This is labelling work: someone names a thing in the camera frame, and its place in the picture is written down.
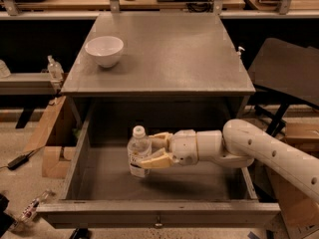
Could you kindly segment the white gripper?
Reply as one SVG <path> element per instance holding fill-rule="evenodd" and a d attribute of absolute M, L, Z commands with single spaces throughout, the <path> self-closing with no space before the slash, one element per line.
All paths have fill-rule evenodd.
<path fill-rule="evenodd" d="M 152 147 L 159 150 L 137 161 L 137 165 L 143 169 L 162 169 L 173 164 L 186 166 L 198 163 L 196 132 L 193 129 L 180 130 L 174 135 L 167 131 L 152 134 L 150 140 Z"/>

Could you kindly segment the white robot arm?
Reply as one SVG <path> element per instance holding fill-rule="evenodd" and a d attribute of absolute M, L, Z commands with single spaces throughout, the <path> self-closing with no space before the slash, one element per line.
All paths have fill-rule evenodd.
<path fill-rule="evenodd" d="M 222 130 L 161 132 L 151 140 L 157 151 L 138 161 L 144 169 L 196 165 L 200 161 L 242 168 L 259 160 L 319 202 L 319 159 L 246 120 L 231 119 Z"/>

